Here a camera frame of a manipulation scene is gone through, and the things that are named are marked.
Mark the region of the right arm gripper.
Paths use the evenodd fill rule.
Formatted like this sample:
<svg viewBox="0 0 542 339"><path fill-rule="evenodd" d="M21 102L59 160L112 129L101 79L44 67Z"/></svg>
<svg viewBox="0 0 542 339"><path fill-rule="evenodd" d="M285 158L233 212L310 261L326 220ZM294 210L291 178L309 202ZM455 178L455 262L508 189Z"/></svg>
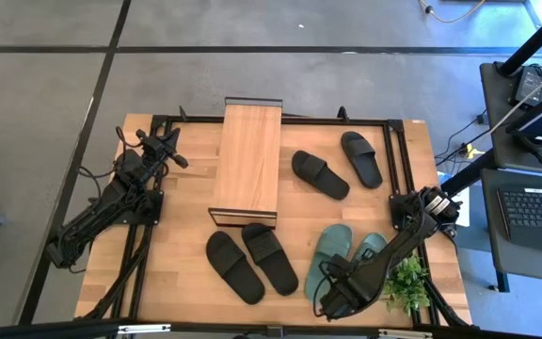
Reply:
<svg viewBox="0 0 542 339"><path fill-rule="evenodd" d="M358 265L374 258L373 249L356 252ZM360 274L352 274L353 265L341 255L333 255L327 264L329 291L320 298L322 315L327 321L356 315L364 309L364 282Z"/></svg>

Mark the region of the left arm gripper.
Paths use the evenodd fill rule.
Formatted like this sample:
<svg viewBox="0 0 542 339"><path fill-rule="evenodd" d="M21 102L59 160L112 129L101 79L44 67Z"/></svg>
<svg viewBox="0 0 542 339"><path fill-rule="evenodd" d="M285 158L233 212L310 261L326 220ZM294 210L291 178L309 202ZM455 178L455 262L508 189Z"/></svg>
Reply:
<svg viewBox="0 0 542 339"><path fill-rule="evenodd" d="M178 153L174 153L181 129L179 127L170 130L163 136L148 136L143 139L143 161L153 163L171 159L177 166L186 169L188 161Z"/></svg>

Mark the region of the green slide sandal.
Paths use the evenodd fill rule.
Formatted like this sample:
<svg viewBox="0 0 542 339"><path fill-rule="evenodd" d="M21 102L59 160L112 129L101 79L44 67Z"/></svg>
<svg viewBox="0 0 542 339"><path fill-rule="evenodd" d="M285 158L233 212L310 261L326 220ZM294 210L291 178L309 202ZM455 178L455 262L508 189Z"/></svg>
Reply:
<svg viewBox="0 0 542 339"><path fill-rule="evenodd" d="M330 283L325 279L319 265L330 261L334 254L346 257L352 247L353 232L344 224L334 224L325 228L315 247L311 266L308 272L305 293L310 303L320 302L330 289Z"/></svg>
<svg viewBox="0 0 542 339"><path fill-rule="evenodd" d="M352 257L352 262L355 265L357 265L356 252L358 250L373 249L376 252L375 256L377 256L377 254L380 253L387 245L388 245L388 241L383 234L379 234L379 233L367 234L365 238L359 243L359 246L355 250L354 255Z"/></svg>

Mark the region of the wooden shelf with metal rails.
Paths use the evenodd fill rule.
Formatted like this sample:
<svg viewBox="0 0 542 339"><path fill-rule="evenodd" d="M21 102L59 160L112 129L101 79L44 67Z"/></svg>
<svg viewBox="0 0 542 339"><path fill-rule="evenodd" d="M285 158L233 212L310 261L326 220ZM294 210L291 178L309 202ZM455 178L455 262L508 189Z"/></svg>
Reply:
<svg viewBox="0 0 542 339"><path fill-rule="evenodd" d="M274 229L283 102L228 97L225 104L209 215L219 227L259 223Z"/></svg>

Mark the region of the black slide sandal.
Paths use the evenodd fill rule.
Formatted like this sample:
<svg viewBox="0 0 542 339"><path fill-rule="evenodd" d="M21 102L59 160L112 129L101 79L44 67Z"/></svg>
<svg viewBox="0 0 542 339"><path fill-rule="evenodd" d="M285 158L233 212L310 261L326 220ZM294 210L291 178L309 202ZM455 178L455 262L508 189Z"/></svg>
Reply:
<svg viewBox="0 0 542 339"><path fill-rule="evenodd" d="M275 233L261 223L251 223L241 232L253 263L282 296L294 293L299 285L288 256Z"/></svg>
<svg viewBox="0 0 542 339"><path fill-rule="evenodd" d="M206 257L218 276L246 304L254 305L264 296L264 286L246 254L226 233L214 232L206 244Z"/></svg>
<svg viewBox="0 0 542 339"><path fill-rule="evenodd" d="M349 184L324 159L313 154L296 151L292 157L292 169L298 178L334 200L345 199L350 191Z"/></svg>
<svg viewBox="0 0 542 339"><path fill-rule="evenodd" d="M379 188L383 178L375 159L375 149L361 134L344 132L341 136L343 152L361 184L367 188Z"/></svg>

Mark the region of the small green artificial plant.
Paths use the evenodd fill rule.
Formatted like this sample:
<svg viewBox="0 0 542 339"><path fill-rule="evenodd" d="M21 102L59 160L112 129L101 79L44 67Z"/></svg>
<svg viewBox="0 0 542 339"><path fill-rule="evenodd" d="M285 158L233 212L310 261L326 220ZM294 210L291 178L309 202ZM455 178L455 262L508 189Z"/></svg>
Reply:
<svg viewBox="0 0 542 339"><path fill-rule="evenodd" d="M421 307L428 307L430 299L423 284L427 276L428 270L422 267L416 255L405 258L389 273L386 280L383 294L387 297L387 310L399 309L411 315Z"/></svg>

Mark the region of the white paper sheet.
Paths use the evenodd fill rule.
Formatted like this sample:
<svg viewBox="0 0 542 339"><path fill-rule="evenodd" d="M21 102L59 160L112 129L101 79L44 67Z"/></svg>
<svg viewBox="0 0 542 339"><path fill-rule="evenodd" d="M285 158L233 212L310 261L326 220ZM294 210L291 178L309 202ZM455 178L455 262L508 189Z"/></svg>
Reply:
<svg viewBox="0 0 542 339"><path fill-rule="evenodd" d="M451 179L452 174L438 171L438 180L440 184L445 183L447 180ZM456 195L452 196L451 199L454 202L460 202L459 204L459 217L456 224L462 227L470 227L470 188L465 188Z"/></svg>

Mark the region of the black diagonal rig pole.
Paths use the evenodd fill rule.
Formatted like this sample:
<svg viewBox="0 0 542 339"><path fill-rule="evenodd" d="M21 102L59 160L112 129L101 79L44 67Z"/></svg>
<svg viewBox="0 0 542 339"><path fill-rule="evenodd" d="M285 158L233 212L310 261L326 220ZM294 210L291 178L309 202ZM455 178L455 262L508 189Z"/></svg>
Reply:
<svg viewBox="0 0 542 339"><path fill-rule="evenodd" d="M542 48L542 26L497 68L501 76L509 76L516 72L529 58Z"/></svg>
<svg viewBox="0 0 542 339"><path fill-rule="evenodd" d="M490 149L458 172L454 177L448 179L441 185L440 189L450 197L455 196L477 182L481 178L482 170L494 170L495 168L497 168L497 165L494 152Z"/></svg>

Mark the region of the dark grey desk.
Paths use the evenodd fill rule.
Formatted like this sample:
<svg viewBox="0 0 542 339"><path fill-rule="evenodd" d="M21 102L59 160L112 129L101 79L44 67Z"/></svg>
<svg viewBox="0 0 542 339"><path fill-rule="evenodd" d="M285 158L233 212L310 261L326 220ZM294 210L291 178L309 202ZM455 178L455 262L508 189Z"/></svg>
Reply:
<svg viewBox="0 0 542 339"><path fill-rule="evenodd" d="M542 188L542 177L484 169L481 181L494 267L501 273L542 279L542 250L519 246L508 239L497 198L500 186Z"/></svg>
<svg viewBox="0 0 542 339"><path fill-rule="evenodd" d="M509 98L514 91L516 80L499 75L493 63L483 63L480 66L480 74L489 126L493 127L513 108ZM494 168L542 172L542 164L531 153L518 146L514 138L505 132L504 125L523 114L523 110L517 109L491 134L490 153L493 156Z"/></svg>

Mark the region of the black laptop keyboard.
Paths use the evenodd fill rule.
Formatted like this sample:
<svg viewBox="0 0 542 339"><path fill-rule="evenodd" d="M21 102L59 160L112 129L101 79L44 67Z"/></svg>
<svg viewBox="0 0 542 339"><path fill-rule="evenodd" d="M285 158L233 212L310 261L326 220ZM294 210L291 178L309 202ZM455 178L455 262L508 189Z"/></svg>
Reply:
<svg viewBox="0 0 542 339"><path fill-rule="evenodd" d="M542 188L500 186L497 198L508 239L542 250Z"/></svg>

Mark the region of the black horizontal rig beam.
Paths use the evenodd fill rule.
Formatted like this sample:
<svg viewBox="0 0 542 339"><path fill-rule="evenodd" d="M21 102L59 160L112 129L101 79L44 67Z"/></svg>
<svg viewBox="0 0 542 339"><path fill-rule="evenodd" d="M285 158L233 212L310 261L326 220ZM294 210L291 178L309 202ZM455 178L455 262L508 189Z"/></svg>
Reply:
<svg viewBox="0 0 542 339"><path fill-rule="evenodd" d="M332 326L281 326L281 325L235 325L204 323L149 323L134 322L129 318L78 319L65 322L14 325L0 327L0 339L93 339L117 335L120 325L170 324L168 332L211 332L258 334L270 338L288 335L365 336L378 339L379 329L426 331L434 339L542 339L542 336L484 331L474 327L443 327L418 325L409 329L388 327L332 327Z"/></svg>

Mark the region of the black power adapter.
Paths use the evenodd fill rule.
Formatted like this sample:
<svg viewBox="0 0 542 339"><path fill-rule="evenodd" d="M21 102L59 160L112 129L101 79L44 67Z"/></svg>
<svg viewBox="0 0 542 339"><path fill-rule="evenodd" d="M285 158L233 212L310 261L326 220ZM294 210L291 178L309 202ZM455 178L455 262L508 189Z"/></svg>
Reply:
<svg viewBox="0 0 542 339"><path fill-rule="evenodd" d="M514 89L511 101L514 105L522 101L535 89L538 89L532 96L522 103L526 108L534 107L542 102L542 66L531 64L524 66L519 73L518 81Z"/></svg>

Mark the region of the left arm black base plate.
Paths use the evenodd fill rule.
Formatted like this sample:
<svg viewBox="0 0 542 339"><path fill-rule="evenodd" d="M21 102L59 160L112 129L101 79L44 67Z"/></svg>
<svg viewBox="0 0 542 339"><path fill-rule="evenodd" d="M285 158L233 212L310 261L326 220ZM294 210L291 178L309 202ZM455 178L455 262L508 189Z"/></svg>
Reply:
<svg viewBox="0 0 542 339"><path fill-rule="evenodd" d="M123 224L148 225L157 224L162 211L164 192L159 190L147 190L145 197L120 217Z"/></svg>

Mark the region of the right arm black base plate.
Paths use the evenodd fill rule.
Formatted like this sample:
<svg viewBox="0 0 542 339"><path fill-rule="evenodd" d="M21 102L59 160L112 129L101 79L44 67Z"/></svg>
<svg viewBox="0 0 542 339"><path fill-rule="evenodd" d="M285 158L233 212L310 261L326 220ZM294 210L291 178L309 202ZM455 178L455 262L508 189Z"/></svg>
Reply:
<svg viewBox="0 0 542 339"><path fill-rule="evenodd" d="M420 194L413 192L407 195L389 197L392 227L401 232L410 225L419 224L423 217L423 204Z"/></svg>

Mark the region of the silver metal bracket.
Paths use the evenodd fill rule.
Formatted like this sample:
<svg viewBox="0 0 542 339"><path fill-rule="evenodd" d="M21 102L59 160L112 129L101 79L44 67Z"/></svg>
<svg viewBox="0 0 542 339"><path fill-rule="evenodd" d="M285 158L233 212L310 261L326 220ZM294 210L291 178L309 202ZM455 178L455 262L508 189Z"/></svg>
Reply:
<svg viewBox="0 0 542 339"><path fill-rule="evenodd" d="M377 337L378 339L434 339L431 332L396 329L379 329Z"/></svg>
<svg viewBox="0 0 542 339"><path fill-rule="evenodd" d="M134 324L120 325L117 335L133 335L142 333L158 333L171 331L170 324Z"/></svg>

